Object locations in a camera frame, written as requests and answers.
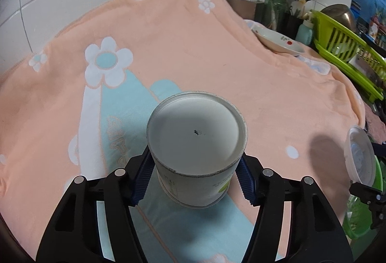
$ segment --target blue gripper pad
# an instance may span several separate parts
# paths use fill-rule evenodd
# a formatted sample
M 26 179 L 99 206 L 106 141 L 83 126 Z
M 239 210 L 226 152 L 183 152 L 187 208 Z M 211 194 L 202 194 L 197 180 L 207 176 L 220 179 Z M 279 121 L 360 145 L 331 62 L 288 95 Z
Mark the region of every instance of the blue gripper pad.
M 247 163 L 242 157 L 236 168 L 236 175 L 239 180 L 244 197 L 253 204 L 256 200 L 255 181 L 248 169 Z
M 153 170 L 154 160 L 149 153 L 148 155 L 145 155 L 145 158 L 134 179 L 134 189 L 133 194 L 131 195 L 132 205 L 137 205 L 139 201 L 144 198 Z

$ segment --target green basket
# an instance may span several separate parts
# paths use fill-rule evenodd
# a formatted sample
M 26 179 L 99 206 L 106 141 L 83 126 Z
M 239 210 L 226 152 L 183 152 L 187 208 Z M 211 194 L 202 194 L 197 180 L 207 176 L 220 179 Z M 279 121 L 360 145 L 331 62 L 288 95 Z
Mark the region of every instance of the green basket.
M 353 56 L 359 54 L 382 80 L 386 80 L 386 62 L 383 58 L 364 40 L 331 17 L 317 11 L 313 11 L 313 15 L 316 20 L 314 43 L 319 54 L 359 84 L 368 93 L 371 103 L 376 99 L 383 100 L 383 90 L 348 64 Z
M 383 191 L 383 179 L 381 166 L 378 159 L 375 157 L 376 162 L 376 173 L 373 188 Z M 343 230 L 346 235 L 352 239 L 358 239 L 370 230 L 372 223 L 371 212 L 369 211 L 368 205 L 362 203 L 359 198 L 350 196 L 349 202 L 347 203 L 348 210 L 343 220 Z

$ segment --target white plastic container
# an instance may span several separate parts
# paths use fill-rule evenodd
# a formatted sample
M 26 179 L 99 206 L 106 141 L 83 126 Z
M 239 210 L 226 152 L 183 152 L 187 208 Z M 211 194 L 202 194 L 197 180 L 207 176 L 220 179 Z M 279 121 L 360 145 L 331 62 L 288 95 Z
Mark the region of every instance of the white plastic container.
M 347 172 L 353 182 L 372 186 L 375 179 L 375 155 L 371 141 L 359 126 L 352 126 L 344 145 Z
M 200 91 L 162 101 L 146 130 L 161 187 L 174 201 L 192 208 L 209 207 L 226 194 L 247 134 L 235 106 Z

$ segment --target white flower pattern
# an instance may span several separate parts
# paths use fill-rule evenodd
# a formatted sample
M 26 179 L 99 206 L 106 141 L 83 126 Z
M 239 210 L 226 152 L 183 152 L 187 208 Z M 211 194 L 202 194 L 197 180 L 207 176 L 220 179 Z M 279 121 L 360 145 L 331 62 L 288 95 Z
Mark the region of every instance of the white flower pattern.
M 210 0 L 198 0 L 198 8 L 209 14 L 210 10 L 215 8 L 215 4 Z
M 133 62 L 133 53 L 128 48 L 117 50 L 117 44 L 112 37 L 105 37 L 100 48 L 90 44 L 84 52 L 88 66 L 84 73 L 87 84 L 92 88 L 104 83 L 116 88 L 125 80 L 125 71 Z
M 47 61 L 47 55 L 43 52 L 40 54 L 35 54 L 29 61 L 28 65 L 30 65 L 36 72 L 39 72 L 41 66 L 45 64 Z

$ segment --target green dish rack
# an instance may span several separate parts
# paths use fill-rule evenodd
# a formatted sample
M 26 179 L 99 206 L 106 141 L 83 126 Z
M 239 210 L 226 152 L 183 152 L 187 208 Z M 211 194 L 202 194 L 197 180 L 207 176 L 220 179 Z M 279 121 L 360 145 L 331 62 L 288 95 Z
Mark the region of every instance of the green dish rack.
M 386 62 L 383 57 L 354 32 L 331 17 L 317 11 L 313 11 L 313 15 L 316 21 L 314 43 L 319 54 L 359 84 L 368 93 L 371 103 L 376 99 L 383 100 L 383 89 L 348 64 L 353 56 L 359 54 L 382 80 L 386 80 Z

